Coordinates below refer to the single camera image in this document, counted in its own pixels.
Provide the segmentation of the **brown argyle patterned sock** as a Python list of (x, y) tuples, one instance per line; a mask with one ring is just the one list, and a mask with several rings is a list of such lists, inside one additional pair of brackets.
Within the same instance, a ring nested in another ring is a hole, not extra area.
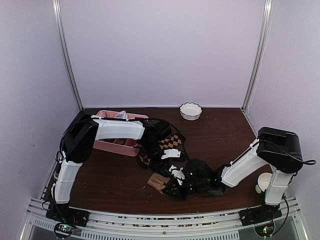
[[(139, 154), (137, 162), (143, 169), (149, 169), (150, 165), (154, 165), (154, 163), (151, 163), (151, 158), (147, 154), (147, 150), (144, 146), (141, 144), (139, 146)], [(178, 150), (180, 155), (179, 157), (167, 157), (163, 160), (165, 164), (168, 164), (169, 161), (173, 160), (176, 162), (184, 162), (187, 160), (187, 154), (186, 154), (186, 148), (185, 148), (185, 138), (181, 136), (178, 133), (172, 133), (165, 138), (158, 141), (157, 146), (161, 149), (163, 153), (165, 153), (166, 150)]]

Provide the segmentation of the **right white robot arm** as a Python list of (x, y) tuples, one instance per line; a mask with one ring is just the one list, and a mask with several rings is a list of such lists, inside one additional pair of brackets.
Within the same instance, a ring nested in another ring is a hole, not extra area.
[(257, 138), (235, 160), (213, 170), (199, 159), (191, 159), (184, 168), (170, 167), (170, 181), (162, 192), (178, 200), (189, 194), (220, 196), (242, 180), (268, 165), (273, 168), (270, 183), (262, 192), (262, 205), (254, 208), (259, 220), (268, 220), (279, 209), (288, 185), (304, 165), (316, 160), (303, 160), (300, 140), (296, 133), (262, 127)]

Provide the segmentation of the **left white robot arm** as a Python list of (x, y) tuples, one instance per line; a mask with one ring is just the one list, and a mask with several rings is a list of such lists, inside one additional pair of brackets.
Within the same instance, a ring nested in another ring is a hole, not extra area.
[(171, 123), (159, 118), (102, 117), (79, 112), (60, 140), (55, 157), (59, 168), (54, 174), (47, 217), (67, 222), (89, 214), (83, 210), (72, 210), (69, 204), (77, 173), (90, 158), (95, 145), (104, 140), (133, 140), (150, 157), (149, 167), (161, 173), (168, 159), (180, 159), (182, 155), (178, 149), (163, 150), (159, 145), (159, 141), (169, 136), (173, 129)]

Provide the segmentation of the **tan ribbed sock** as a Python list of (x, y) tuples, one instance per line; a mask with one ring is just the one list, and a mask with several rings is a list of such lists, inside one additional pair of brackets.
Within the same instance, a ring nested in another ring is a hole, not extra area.
[(171, 180), (170, 177), (164, 177), (161, 174), (153, 173), (149, 180), (147, 181), (147, 184), (157, 190), (159, 193), (163, 193), (163, 189), (166, 188), (166, 184)]

